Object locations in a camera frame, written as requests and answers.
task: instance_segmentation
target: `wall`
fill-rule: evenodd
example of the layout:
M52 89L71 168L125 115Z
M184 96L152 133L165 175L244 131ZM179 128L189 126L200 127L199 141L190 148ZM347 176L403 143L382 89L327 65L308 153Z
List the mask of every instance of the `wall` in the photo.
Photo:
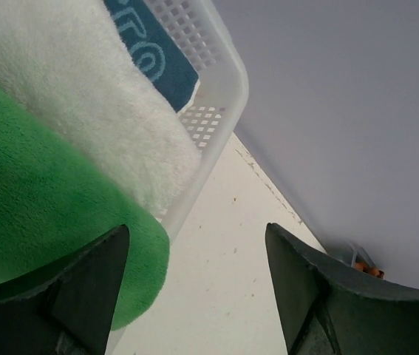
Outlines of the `wall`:
M236 134L321 243L419 288L419 1L214 3L251 84Z

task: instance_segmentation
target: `white plastic basket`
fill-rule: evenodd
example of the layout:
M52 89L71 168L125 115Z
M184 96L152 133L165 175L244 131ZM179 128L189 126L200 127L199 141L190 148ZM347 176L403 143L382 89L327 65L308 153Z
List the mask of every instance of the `white plastic basket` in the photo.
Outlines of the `white plastic basket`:
M194 104L180 120L202 150L202 164L185 193L161 216L174 240L247 103L248 77L210 0L144 1L200 76Z

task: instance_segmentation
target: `clear plastic object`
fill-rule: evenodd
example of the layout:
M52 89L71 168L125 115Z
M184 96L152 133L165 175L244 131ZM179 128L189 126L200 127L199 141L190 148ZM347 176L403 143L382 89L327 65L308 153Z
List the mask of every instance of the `clear plastic object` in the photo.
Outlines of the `clear plastic object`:
M210 0L144 1L200 76L193 106L180 121L201 149L202 164L191 185L159 218L174 240L245 108L248 77ZM111 332L107 355L112 354L123 332Z

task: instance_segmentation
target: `towel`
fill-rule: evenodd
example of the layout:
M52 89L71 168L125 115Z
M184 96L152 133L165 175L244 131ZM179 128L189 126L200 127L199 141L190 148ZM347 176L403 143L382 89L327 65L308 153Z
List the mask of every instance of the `towel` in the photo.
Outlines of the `towel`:
M199 76L143 0L104 0L137 67L176 112L193 104Z
M154 215L199 166L102 0L0 0L0 87Z
M121 224L132 241L113 329L153 303L166 277L168 236L76 149L0 90L0 283Z

